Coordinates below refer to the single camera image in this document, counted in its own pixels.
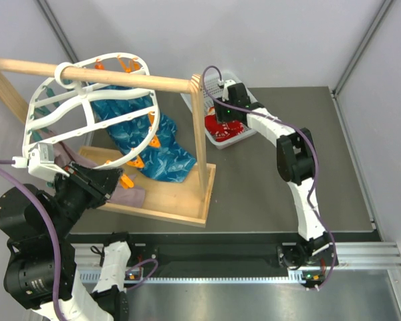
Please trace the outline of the white round clip hanger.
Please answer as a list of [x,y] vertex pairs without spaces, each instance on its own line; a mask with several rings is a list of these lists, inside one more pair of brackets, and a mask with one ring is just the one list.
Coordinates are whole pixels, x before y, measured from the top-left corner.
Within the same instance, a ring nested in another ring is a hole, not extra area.
[[[98,64],[102,60],[128,58],[141,65],[139,70],[130,73],[104,72],[98,68],[94,70],[86,69],[87,65]],[[69,83],[64,81],[67,76],[64,75],[66,69],[72,67],[76,72],[82,75],[82,78],[72,78]],[[25,132],[22,145],[22,155],[27,156],[28,152],[38,142],[31,141],[31,131],[41,130],[51,124],[56,123],[68,112],[78,106],[82,106],[86,117],[86,125],[65,132],[63,134],[51,136],[40,142],[46,144],[57,144],[64,140],[82,136],[93,131],[107,128],[109,126],[127,122],[140,116],[148,116],[149,112],[154,112],[155,119],[153,125],[150,125],[148,134],[144,140],[131,149],[131,151],[110,163],[105,163],[102,168],[120,167],[128,161],[136,158],[147,146],[158,130],[160,120],[160,110],[155,96],[154,85],[159,84],[149,74],[145,61],[130,53],[108,53],[100,55],[98,58],[91,58],[78,62],[61,63],[52,69],[49,78],[35,91],[31,97],[27,119],[25,122]],[[96,100],[128,100],[140,98],[143,96],[152,96],[153,106],[147,107],[135,112],[129,112],[109,120],[96,122],[91,103]]]

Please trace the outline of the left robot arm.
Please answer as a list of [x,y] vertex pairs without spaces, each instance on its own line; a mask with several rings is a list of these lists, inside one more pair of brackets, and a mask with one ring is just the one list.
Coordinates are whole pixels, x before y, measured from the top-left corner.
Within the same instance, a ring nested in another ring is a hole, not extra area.
[[0,197],[0,230],[10,258],[3,286],[24,308],[49,320],[127,320],[126,266],[138,249],[125,233],[103,245],[100,278],[92,292],[84,287],[68,240],[87,209],[110,199],[121,168],[90,169],[70,163],[54,177],[55,194],[15,181]]

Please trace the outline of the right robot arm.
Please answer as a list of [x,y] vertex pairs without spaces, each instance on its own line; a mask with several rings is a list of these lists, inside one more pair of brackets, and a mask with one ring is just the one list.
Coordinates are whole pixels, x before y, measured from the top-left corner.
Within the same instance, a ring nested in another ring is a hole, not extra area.
[[284,123],[259,102],[252,102],[245,85],[220,80],[222,93],[214,99],[218,122],[237,120],[258,132],[276,148],[279,176],[288,184],[297,213],[301,238],[293,247],[281,249],[281,265],[296,270],[315,264],[328,250],[331,239],[319,218],[315,191],[317,155],[308,129],[295,129]]

